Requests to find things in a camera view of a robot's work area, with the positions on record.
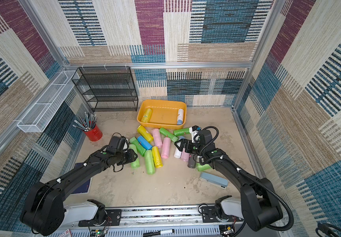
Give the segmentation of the large light green roll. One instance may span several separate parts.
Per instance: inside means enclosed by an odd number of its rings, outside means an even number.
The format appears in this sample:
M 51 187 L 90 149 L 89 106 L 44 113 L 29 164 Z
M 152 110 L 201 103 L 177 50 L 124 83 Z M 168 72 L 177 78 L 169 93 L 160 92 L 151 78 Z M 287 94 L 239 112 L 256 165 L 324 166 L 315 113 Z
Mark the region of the large light green roll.
M 138 151 L 137 151 L 136 145 L 130 144 L 129 148 L 132 149 L 135 152 L 135 154 L 136 154 L 136 160 L 131 163 L 131 168 L 132 169 L 139 168 L 140 167 L 140 159 L 139 159 L 139 155 L 138 155 Z

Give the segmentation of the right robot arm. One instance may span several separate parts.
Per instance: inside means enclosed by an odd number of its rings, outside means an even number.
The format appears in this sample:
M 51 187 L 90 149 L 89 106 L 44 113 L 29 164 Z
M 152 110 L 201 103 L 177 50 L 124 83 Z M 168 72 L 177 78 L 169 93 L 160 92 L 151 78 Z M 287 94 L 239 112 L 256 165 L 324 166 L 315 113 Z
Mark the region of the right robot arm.
M 196 128 L 191 140 L 179 139 L 175 146 L 179 151 L 196 155 L 197 162 L 220 172 L 240 192 L 240 200 L 224 196 L 215 202 L 219 220 L 238 217 L 253 230 L 268 228 L 288 231 L 294 225 L 294 216 L 289 205 L 275 192 L 270 180 L 258 178 L 236 164 L 220 148 L 215 146 L 219 130 L 215 126 Z

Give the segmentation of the white roll red label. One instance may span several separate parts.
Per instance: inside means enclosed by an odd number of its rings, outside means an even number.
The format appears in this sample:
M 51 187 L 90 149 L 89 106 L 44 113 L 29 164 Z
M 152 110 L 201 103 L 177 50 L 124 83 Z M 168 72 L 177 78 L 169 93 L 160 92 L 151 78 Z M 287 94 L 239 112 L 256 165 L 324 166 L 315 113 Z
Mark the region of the white roll red label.
M 183 109 L 178 109 L 177 112 L 177 125 L 182 125 L 184 122 L 184 110 Z

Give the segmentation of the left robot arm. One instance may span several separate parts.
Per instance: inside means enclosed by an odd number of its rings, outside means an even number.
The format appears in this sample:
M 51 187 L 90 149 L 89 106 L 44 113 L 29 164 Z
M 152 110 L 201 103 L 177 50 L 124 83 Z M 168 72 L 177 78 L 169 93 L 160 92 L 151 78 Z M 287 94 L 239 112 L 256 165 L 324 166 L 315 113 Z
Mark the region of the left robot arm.
M 137 158 L 126 137 L 112 136 L 109 144 L 92 153 L 82 166 L 47 183 L 35 183 L 25 199 L 20 221 L 35 234 L 52 234 L 65 220 L 64 201 L 70 194 L 106 169 L 130 164 Z

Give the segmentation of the yellow trash bag roll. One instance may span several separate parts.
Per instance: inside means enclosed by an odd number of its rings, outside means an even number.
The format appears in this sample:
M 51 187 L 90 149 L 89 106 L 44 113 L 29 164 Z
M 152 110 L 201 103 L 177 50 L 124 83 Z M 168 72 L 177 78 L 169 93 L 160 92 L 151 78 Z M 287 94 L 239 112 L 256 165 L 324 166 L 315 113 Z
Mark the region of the yellow trash bag roll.
M 152 116 L 152 109 L 151 108 L 147 108 L 144 112 L 144 115 L 141 119 L 141 122 L 144 122 L 144 123 L 148 123 L 151 119 L 151 116 Z

